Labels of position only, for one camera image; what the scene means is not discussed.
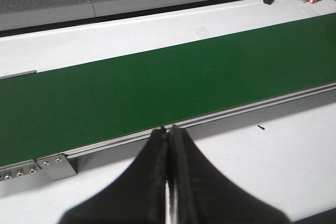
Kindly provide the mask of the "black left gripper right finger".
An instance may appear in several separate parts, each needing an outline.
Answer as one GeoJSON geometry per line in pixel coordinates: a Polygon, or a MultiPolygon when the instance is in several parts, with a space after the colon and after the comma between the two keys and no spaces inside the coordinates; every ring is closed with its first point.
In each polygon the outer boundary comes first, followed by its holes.
{"type": "Polygon", "coordinates": [[[185,129],[172,127],[167,139],[171,213],[177,223],[290,223],[282,211],[224,176],[185,129]]]}

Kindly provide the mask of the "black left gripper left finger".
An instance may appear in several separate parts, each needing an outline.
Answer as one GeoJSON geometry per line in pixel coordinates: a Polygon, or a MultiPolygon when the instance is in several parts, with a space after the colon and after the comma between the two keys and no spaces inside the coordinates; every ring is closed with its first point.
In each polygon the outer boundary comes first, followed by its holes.
{"type": "Polygon", "coordinates": [[[152,131],[131,165],[109,186],[69,209],[60,223],[164,223],[167,141],[152,131]]]}

